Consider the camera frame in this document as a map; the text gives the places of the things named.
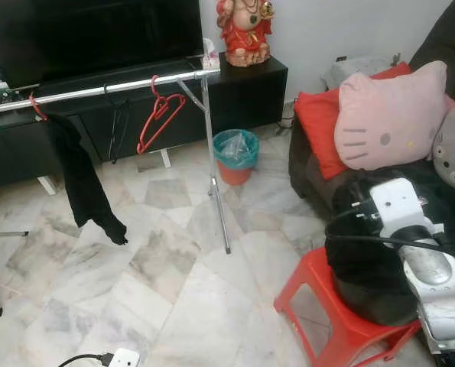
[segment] white wall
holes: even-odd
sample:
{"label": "white wall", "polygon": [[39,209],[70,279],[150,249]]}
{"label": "white wall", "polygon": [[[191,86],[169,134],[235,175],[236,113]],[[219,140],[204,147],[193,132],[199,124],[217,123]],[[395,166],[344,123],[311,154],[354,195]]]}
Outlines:
{"label": "white wall", "polygon": [[[402,53],[409,61],[451,0],[271,0],[271,52],[288,66],[286,100],[323,90],[320,75],[337,56]],[[219,50],[216,0],[200,0],[203,35]]]}

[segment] ganesha statue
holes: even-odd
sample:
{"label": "ganesha statue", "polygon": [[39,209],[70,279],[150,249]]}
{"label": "ganesha statue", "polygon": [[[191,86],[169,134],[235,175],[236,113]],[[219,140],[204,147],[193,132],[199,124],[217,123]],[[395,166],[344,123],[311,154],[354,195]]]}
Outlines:
{"label": "ganesha statue", "polygon": [[219,0],[217,25],[226,42],[226,59],[235,67],[263,63],[270,57],[273,6],[263,0]]}

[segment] black tv stand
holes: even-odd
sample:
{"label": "black tv stand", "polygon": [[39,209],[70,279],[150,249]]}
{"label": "black tv stand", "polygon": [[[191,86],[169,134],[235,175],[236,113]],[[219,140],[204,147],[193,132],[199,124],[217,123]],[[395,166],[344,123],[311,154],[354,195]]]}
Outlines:
{"label": "black tv stand", "polygon": [[[220,60],[221,74],[209,79],[214,133],[228,128],[254,128],[280,121],[288,68],[274,57],[249,68],[230,66],[223,54]],[[103,86],[105,83],[150,79],[155,74],[186,73],[192,71],[191,64],[190,60],[180,60],[63,80],[42,85],[39,95],[70,92]],[[200,81],[191,80],[187,85],[201,99]],[[159,86],[158,91],[165,95],[182,93],[180,87],[174,84]],[[154,104],[150,89],[57,102],[46,105],[44,111],[68,116],[83,137],[83,147],[92,160],[99,164],[109,160],[112,104],[118,105],[126,100],[129,101],[130,120],[119,155],[124,158],[136,154],[138,136]],[[57,158],[41,124],[34,117],[35,113],[31,109],[0,114],[0,185],[59,173]],[[180,114],[149,151],[186,144],[205,136],[203,113],[188,99]]]}

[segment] electrical outlet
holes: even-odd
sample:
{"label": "electrical outlet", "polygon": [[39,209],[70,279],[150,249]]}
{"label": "electrical outlet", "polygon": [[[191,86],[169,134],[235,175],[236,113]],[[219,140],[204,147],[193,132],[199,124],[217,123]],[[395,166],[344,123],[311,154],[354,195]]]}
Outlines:
{"label": "electrical outlet", "polygon": [[109,367],[138,367],[140,355],[137,352],[118,348]]}

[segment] television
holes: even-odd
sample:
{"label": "television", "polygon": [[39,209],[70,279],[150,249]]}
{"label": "television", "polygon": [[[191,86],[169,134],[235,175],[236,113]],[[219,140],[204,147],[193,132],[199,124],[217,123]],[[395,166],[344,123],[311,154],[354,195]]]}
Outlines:
{"label": "television", "polygon": [[198,0],[0,0],[11,88],[201,54]]}

